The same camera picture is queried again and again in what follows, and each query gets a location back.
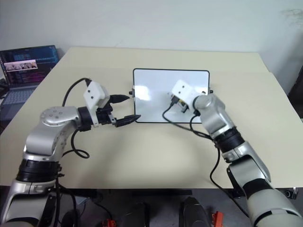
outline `laptop screen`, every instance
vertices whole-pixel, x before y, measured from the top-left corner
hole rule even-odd
[[[39,84],[58,61],[54,45],[0,51],[1,67],[12,87]]]

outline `black cable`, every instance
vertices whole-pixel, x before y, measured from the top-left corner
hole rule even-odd
[[[172,122],[172,121],[170,121],[169,119],[167,119],[166,117],[165,117],[165,113],[167,112],[167,111],[169,111],[170,109],[171,109],[171,107],[173,106],[174,104],[172,103],[172,104],[170,104],[170,106],[169,106],[169,108],[167,108],[163,113],[162,113],[162,117],[166,120],[166,121],[168,121],[169,123],[171,123],[171,124],[173,124],[173,125],[175,125],[175,126],[177,126],[177,127],[179,127],[179,128],[182,128],[182,129],[184,129],[184,130],[187,130],[187,131],[191,131],[191,132],[193,132],[195,135],[197,135],[197,136],[199,136],[199,137],[202,137],[202,138],[205,138],[205,139],[209,139],[209,140],[212,140],[212,138],[209,136],[209,135],[207,135],[207,134],[205,134],[205,133],[203,133],[203,132],[200,132],[200,131],[196,131],[196,130],[194,130],[193,129],[193,126],[192,126],[192,123],[193,123],[193,120],[194,120],[194,118],[195,117],[197,117],[197,115],[195,115],[195,116],[193,116],[191,119],[190,119],[190,122],[189,122],[189,127],[190,128],[186,128],[186,127],[184,127],[184,126],[181,126],[181,125],[179,125],[179,124],[177,124],[177,123],[174,123],[174,122]],[[217,150],[218,150],[218,159],[217,159],[217,162],[216,162],[216,164],[214,165],[214,167],[213,167],[213,169],[212,169],[212,171],[210,172],[210,175],[209,175],[209,178],[210,178],[210,180],[212,181],[212,183],[215,185],[215,186],[217,186],[222,192],[224,192],[236,205],[237,205],[237,207],[243,212],[243,214],[246,216],[246,217],[248,217],[249,218],[249,216],[248,216],[248,213],[241,207],[241,205],[224,189],[224,188],[222,188],[220,185],[218,185],[214,180],[213,180],[213,173],[214,173],[214,171],[216,170],[216,168],[218,167],[218,165],[219,165],[219,162],[220,162],[220,150],[217,148]]]
[[[83,210],[82,210],[82,212],[81,212],[81,214],[80,214],[80,218],[82,217],[82,215],[83,215],[83,213],[84,213],[84,211],[85,211],[85,208],[86,208],[86,203],[84,204]]]
[[[237,207],[243,212],[243,214],[249,218],[248,216],[248,213],[241,207],[241,205],[233,198],[233,196],[231,196],[228,191],[226,191],[224,188],[222,188],[220,185],[218,185],[214,180],[213,180],[213,173],[214,171],[216,170],[216,168],[218,167],[219,165],[219,162],[220,162],[220,150],[217,148],[218,150],[218,158],[217,158],[217,162],[216,164],[214,165],[212,171],[210,172],[210,175],[209,175],[209,178],[210,180],[212,181],[212,183],[214,185],[216,185],[222,192],[224,192],[236,205]]]
[[[190,127],[191,131],[192,131],[195,135],[197,135],[197,136],[200,136],[200,137],[205,138],[205,139],[213,140],[209,135],[207,135],[207,134],[205,134],[205,133],[203,133],[203,132],[200,132],[200,131],[196,131],[196,130],[193,129],[193,120],[194,120],[196,117],[198,117],[198,115],[193,116],[193,117],[190,119],[190,121],[189,121],[189,127]]]
[[[109,216],[109,219],[113,219],[113,216],[112,216],[112,214],[109,212],[109,210],[108,209],[106,209],[104,206],[102,206],[102,205],[100,205],[100,204],[98,204],[98,203],[96,203],[96,202],[93,202],[96,206],[98,206],[98,207],[101,207],[103,210],[105,210],[106,211],[106,213],[108,214],[108,216]]]
[[[59,187],[58,178],[56,178],[55,186],[56,186],[56,213],[55,213],[55,220],[53,222],[53,227],[58,226],[59,215],[60,215],[60,200],[61,200],[61,197],[60,197],[60,187]]]
[[[72,205],[73,205],[73,210],[74,210],[74,216],[73,216],[73,218],[74,218],[74,227],[78,227],[78,212],[77,212],[76,198],[75,198],[74,194],[71,192],[71,190],[69,190],[68,188],[65,188],[61,184],[59,184],[59,186],[60,186],[61,190],[63,189],[63,192],[66,192],[72,198]]]
[[[184,127],[184,126],[182,126],[182,125],[179,125],[179,124],[177,124],[177,123],[174,123],[174,122],[172,122],[170,119],[166,118],[166,117],[165,117],[165,114],[166,114],[167,111],[169,111],[169,110],[171,109],[172,106],[173,106],[173,104],[170,104],[169,108],[167,108],[167,109],[162,113],[162,117],[163,117],[167,122],[169,122],[170,124],[175,125],[175,126],[181,128],[181,129],[184,129],[184,130],[187,130],[187,131],[191,131],[191,132],[193,132],[193,133],[195,133],[195,134],[197,133],[197,134],[204,134],[204,135],[206,135],[206,134],[203,133],[203,132],[196,131],[196,130],[194,130],[194,129],[189,129],[189,128],[187,128],[187,127]],[[209,135],[206,135],[205,138],[206,138],[206,139],[210,139],[210,136],[209,136]]]
[[[81,81],[84,81],[84,80],[85,80],[87,83],[88,83],[89,81],[91,81],[89,78],[81,78],[81,79],[77,80],[75,83],[73,83],[73,84],[70,86],[70,88],[67,90],[67,92],[66,92],[66,94],[65,94],[65,96],[64,96],[64,99],[63,99],[63,102],[62,102],[62,106],[65,106],[67,97],[68,97],[69,93],[71,92],[71,90],[74,88],[74,86],[76,86],[77,84],[79,84]]]
[[[76,147],[75,147],[75,143],[74,143],[75,135],[76,135],[77,132],[79,132],[79,131],[80,131],[79,129],[76,129],[76,130],[74,131],[74,133],[72,134],[72,136],[71,136],[71,150],[65,151],[65,152],[63,153],[62,157],[65,156],[65,155],[67,155],[68,153],[71,153],[71,152],[75,152],[75,153],[76,153],[78,156],[80,156],[81,158],[89,158],[89,157],[90,157],[90,155],[89,155],[88,152],[86,152],[86,151],[84,151],[84,150],[81,150],[81,149],[76,149]]]

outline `beige table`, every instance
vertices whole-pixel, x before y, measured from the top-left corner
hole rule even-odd
[[[303,186],[303,124],[257,53],[83,47],[66,53],[0,136],[0,184],[9,185],[15,177],[27,135],[40,113],[61,105],[74,81],[90,77],[111,94],[128,94],[134,68],[209,70],[211,89],[268,166],[273,185]],[[84,83],[78,85],[67,105],[84,106],[84,90]],[[132,99],[113,106],[115,117],[134,113]],[[169,124],[100,126],[77,134],[75,144],[91,158],[75,154],[62,158],[61,182],[66,187],[214,188],[209,181],[217,154],[213,144]],[[221,159],[214,178],[231,187],[226,167]]]

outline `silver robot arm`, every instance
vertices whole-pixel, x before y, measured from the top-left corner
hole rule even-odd
[[[2,209],[1,227],[51,224],[56,197],[50,192],[61,171],[59,161],[68,137],[75,130],[87,131],[99,124],[120,127],[134,122],[139,115],[117,120],[111,114],[110,103],[128,98],[110,96],[104,87],[89,81],[84,93],[85,107],[51,107],[40,115],[39,124],[27,137],[19,172]]]
[[[172,93],[174,102],[177,100],[186,104],[190,111],[199,112],[201,123],[221,150],[224,160],[230,163],[228,176],[233,186],[245,193],[252,226],[303,227],[302,216],[272,187],[267,167],[237,131],[224,103],[214,94],[197,93],[182,80],[176,83]]]

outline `laptop keyboard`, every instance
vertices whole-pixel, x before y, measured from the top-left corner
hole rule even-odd
[[[25,103],[27,99],[30,97],[30,95],[33,93],[33,91],[34,89],[9,92],[3,104],[7,105],[7,104]]]

